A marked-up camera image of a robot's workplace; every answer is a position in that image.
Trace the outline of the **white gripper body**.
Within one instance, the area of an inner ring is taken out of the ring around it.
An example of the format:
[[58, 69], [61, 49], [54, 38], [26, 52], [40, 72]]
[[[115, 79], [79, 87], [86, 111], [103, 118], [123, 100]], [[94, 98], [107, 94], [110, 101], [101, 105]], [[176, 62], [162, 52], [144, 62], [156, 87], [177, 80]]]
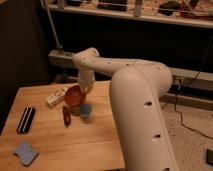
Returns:
[[88, 91], [91, 91], [95, 82], [94, 72], [91, 70], [80, 70], [78, 73], [78, 83], [81, 88], [88, 87]]

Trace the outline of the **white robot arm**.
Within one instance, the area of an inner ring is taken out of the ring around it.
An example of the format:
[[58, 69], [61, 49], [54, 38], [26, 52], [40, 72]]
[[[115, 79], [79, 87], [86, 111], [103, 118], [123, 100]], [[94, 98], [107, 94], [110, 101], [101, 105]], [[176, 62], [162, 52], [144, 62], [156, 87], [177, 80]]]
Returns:
[[109, 98], [126, 171], [179, 171], [159, 102], [171, 87], [170, 69], [155, 61], [103, 58], [94, 48], [72, 61], [86, 93], [96, 72], [111, 78]]

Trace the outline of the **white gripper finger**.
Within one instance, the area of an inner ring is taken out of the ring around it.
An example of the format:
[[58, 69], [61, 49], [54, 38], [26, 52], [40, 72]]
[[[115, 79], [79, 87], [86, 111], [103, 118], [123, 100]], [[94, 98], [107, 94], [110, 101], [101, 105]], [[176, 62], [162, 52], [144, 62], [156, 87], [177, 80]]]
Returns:
[[81, 88], [81, 91], [82, 91], [83, 94], [88, 94], [88, 87]]

